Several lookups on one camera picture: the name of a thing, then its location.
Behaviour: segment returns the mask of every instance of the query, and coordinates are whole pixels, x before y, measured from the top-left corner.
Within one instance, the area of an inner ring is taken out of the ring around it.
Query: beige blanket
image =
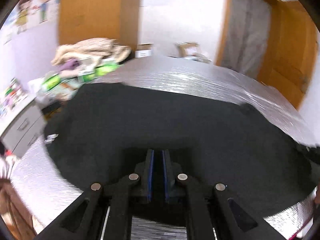
[[[126,59],[130,52],[130,47],[119,45],[116,40],[93,38],[76,44],[59,46],[51,64],[57,66],[72,58],[83,59],[87,57],[92,57],[95,63],[104,57],[114,57],[115,62],[119,63]]]

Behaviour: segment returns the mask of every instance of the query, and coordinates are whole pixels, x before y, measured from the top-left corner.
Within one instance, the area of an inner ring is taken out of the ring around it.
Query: wooden furniture
[[[257,80],[273,86],[298,108],[312,77],[316,26],[299,1],[272,7],[268,47]]]
[[[61,0],[59,43],[117,39],[136,49],[140,0]]]
[[[28,95],[0,118],[0,140],[13,154],[22,157],[42,134],[44,126],[45,120],[36,106],[35,97]]]

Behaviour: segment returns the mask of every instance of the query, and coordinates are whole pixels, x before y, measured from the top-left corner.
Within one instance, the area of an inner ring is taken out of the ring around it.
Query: plastic-wrapped table
[[[305,145],[316,140],[296,109],[273,87],[234,72],[230,69],[180,58],[163,56],[133,59],[116,71],[95,79],[94,83],[123,82],[127,85],[183,93],[255,106],[271,123],[293,139]],[[81,191],[61,177],[50,159],[44,138],[40,137],[26,152],[12,172],[12,184],[22,201],[38,220],[47,226]],[[315,190],[306,199],[273,216],[265,218],[286,239],[308,222],[313,212]],[[147,225],[148,233],[161,234],[159,226],[173,234],[185,235],[185,230],[157,225],[134,218],[132,231]]]

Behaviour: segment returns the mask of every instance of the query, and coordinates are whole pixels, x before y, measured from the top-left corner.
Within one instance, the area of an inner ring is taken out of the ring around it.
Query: cartoon wall sticker
[[[18,18],[16,25],[18,26],[18,34],[27,30],[28,14],[32,0],[20,0],[18,3]]]
[[[20,0],[0,28],[1,43],[33,27],[57,22],[60,0]]]
[[[40,0],[40,23],[47,21],[48,2],[50,0]]]

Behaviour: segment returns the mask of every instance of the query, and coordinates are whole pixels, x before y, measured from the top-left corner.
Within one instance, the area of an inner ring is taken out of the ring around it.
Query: cartoon boy
[[[40,0],[40,23],[45,22],[47,20],[47,9],[48,5],[47,2],[50,0]]]

